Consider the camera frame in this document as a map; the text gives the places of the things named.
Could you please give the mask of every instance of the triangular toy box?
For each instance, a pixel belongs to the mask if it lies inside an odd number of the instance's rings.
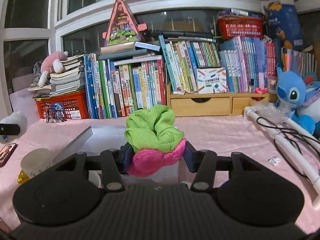
[[[146,28],[146,24],[137,24],[130,7],[124,0],[116,0],[107,32],[102,34],[105,39],[104,46],[142,41],[143,36],[140,31]]]

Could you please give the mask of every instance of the green cloth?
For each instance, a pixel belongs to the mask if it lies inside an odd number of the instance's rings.
[[[173,124],[173,111],[167,106],[155,105],[150,110],[140,109],[130,114],[124,137],[135,153],[142,149],[172,152],[184,138],[184,133],[174,128]]]

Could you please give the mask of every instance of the wooden drawer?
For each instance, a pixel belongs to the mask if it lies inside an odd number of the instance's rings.
[[[229,115],[231,114],[231,100],[230,97],[173,98],[171,109],[176,116]]]

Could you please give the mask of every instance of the phone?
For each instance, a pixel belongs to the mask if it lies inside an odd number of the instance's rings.
[[[17,146],[18,144],[11,143],[11,144],[5,145],[2,148],[2,150],[0,151],[0,167],[3,167],[7,163],[7,161],[9,160],[10,156],[12,155],[12,153],[14,152]]]

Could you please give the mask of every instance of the blue plush toy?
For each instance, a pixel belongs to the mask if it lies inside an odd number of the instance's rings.
[[[317,92],[320,92],[320,85],[318,86],[313,83],[307,87],[304,80],[297,73],[292,71],[282,72],[280,66],[277,67],[277,73],[276,93],[278,101],[276,102],[276,106],[283,109],[285,106],[289,107],[291,109],[292,120],[310,134],[313,134],[316,123],[320,121],[320,114],[314,108],[311,108],[310,102],[314,100]],[[314,120],[314,115],[319,115],[319,120]]]

